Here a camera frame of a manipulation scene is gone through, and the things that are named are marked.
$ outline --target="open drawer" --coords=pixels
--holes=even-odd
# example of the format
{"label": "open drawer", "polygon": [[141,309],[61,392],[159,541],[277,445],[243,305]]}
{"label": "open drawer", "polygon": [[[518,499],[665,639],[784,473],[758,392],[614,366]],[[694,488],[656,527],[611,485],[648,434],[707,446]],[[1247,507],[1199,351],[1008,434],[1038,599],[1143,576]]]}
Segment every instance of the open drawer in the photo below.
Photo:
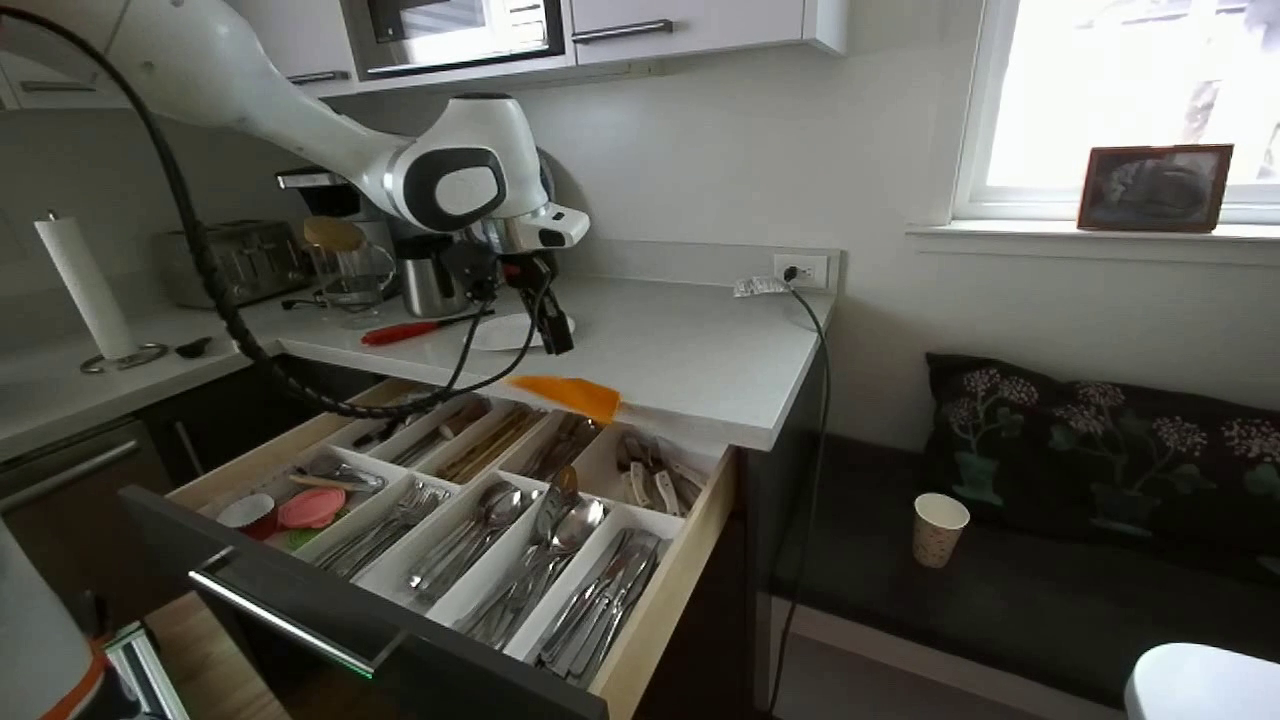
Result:
{"label": "open drawer", "polygon": [[[386,403],[403,392],[414,387],[380,383],[365,392],[365,398]],[[578,497],[609,507],[602,523],[596,523],[560,576],[546,580],[508,639],[478,642],[473,625],[474,609],[518,569],[536,505],[432,605],[414,605],[403,576],[414,557],[440,547],[456,523],[474,516],[484,493],[508,485],[542,499],[536,467],[568,420],[560,413],[493,398],[488,415],[473,415],[467,428],[440,432],[445,441],[423,446],[423,434],[435,432],[448,413],[456,406],[435,406],[386,434],[375,420],[315,415],[165,499],[127,493],[127,505],[154,559],[168,572],[185,572],[225,625],[253,619],[255,632],[270,628],[268,636],[289,636],[308,647],[308,654],[329,654],[334,668],[408,707],[408,716],[631,716],[727,523],[734,493],[730,451],[679,446],[651,434],[665,462],[694,485],[690,505],[665,507],[660,493],[638,493],[634,481],[614,467],[629,428],[592,432],[576,446],[570,473]],[[284,473],[322,451],[365,474],[380,474],[385,488],[322,533],[289,542],[217,523],[228,499],[278,493]],[[435,493],[440,499],[421,523],[380,547],[361,572],[334,576],[320,563],[333,547],[368,533],[375,516],[386,516],[393,493],[412,488]],[[564,619],[568,605],[602,576],[609,553],[629,533],[651,533],[660,559],[625,625],[609,632],[611,642],[601,642],[609,650],[592,660],[588,675],[539,668],[546,632]]]}

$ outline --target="power outlet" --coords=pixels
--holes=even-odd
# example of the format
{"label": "power outlet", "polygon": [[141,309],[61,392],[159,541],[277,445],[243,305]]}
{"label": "power outlet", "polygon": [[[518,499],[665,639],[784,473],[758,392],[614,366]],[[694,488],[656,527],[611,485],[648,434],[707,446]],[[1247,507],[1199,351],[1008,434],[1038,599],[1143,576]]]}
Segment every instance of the power outlet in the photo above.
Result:
{"label": "power outlet", "polygon": [[781,250],[770,255],[770,274],[784,282],[786,266],[796,266],[793,289],[825,290],[831,279],[831,255],[819,250]]}

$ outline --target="paper towel roll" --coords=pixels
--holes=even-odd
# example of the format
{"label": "paper towel roll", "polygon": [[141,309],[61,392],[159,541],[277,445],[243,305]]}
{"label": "paper towel roll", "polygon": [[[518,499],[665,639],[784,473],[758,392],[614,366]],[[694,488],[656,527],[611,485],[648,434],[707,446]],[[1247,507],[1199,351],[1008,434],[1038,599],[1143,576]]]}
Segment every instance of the paper towel roll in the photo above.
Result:
{"label": "paper towel roll", "polygon": [[46,218],[36,218],[36,231],[83,315],[97,351],[105,351],[105,361],[132,355],[136,341],[125,322],[111,282],[90,265],[81,223],[46,210]]}

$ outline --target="window sill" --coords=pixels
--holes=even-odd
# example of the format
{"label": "window sill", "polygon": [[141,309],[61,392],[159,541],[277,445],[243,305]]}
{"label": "window sill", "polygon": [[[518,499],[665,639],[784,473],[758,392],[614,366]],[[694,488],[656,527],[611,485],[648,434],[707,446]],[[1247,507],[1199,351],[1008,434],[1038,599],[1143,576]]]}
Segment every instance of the window sill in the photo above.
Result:
{"label": "window sill", "polygon": [[1082,231],[1066,218],[946,218],[913,226],[936,255],[1059,255],[1059,259],[1172,259],[1280,265],[1280,223],[1218,223],[1216,231]]}

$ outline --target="picture frame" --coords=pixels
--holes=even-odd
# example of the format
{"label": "picture frame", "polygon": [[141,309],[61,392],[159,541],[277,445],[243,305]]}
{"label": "picture frame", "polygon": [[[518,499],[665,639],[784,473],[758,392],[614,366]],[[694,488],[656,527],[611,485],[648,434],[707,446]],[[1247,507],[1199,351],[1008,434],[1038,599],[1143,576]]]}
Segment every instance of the picture frame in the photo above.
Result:
{"label": "picture frame", "polygon": [[1211,231],[1231,142],[1093,148],[1075,226]]}

